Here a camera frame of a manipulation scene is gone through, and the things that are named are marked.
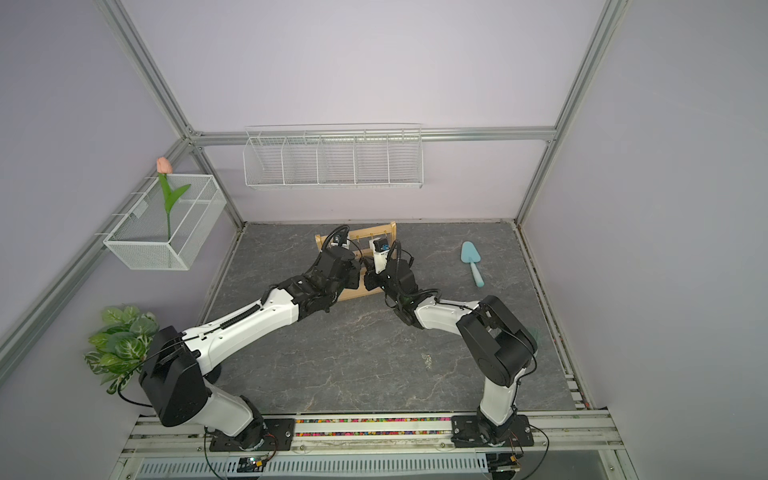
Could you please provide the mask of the wooden jewelry display stand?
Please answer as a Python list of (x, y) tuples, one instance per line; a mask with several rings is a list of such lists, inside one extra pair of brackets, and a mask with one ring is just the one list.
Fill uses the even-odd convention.
[[(348, 247), (327, 246), (326, 238), (335, 231), (348, 231)], [(381, 293), (382, 290), (367, 291), (364, 286), (364, 275), (367, 270), (373, 269), (372, 252), (369, 240), (381, 235), (386, 235), (390, 247), (397, 239), (397, 225), (389, 224), (351, 229), (349, 225), (335, 227), (328, 235), (316, 235), (315, 242), (319, 252), (318, 266), (312, 267), (313, 278), (317, 278), (319, 286), (323, 288), (335, 302), (346, 301)], [(357, 290), (342, 290), (340, 288), (341, 261), (357, 259), (361, 264), (360, 286)]]

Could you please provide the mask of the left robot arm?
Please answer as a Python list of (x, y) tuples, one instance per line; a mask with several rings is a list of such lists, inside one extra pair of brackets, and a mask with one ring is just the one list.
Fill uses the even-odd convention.
[(217, 320), (179, 332), (168, 326), (153, 337), (139, 384), (161, 424), (196, 424), (258, 447), (268, 434), (259, 410), (245, 397), (213, 385), (208, 376), (224, 360), (271, 332), (318, 311), (358, 285), (360, 261), (347, 247), (346, 225), (335, 228), (307, 271), (271, 285), (255, 302)]

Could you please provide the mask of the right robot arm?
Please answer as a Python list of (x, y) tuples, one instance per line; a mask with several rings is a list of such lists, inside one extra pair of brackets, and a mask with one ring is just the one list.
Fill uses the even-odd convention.
[(418, 286), (413, 257), (399, 241), (370, 241), (372, 258), (365, 262), (365, 287), (384, 292), (385, 303), (405, 324), (461, 337), (484, 376), (480, 419), (494, 430), (508, 427), (517, 414), (522, 379), (538, 367), (538, 344), (501, 299), (446, 301), (440, 290)]

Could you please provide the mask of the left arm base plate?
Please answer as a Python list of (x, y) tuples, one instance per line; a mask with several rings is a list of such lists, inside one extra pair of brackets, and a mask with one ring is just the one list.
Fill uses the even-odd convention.
[(260, 427), (248, 429), (236, 437), (214, 431), (209, 434), (209, 448), (213, 452), (282, 452), (291, 449), (296, 421), (292, 417), (267, 418)]

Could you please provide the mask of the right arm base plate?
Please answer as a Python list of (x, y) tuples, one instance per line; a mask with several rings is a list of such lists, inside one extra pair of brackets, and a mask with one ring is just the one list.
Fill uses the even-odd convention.
[(451, 417), (451, 441), (457, 448), (534, 445), (528, 417), (513, 414), (502, 425), (495, 425), (481, 413)]

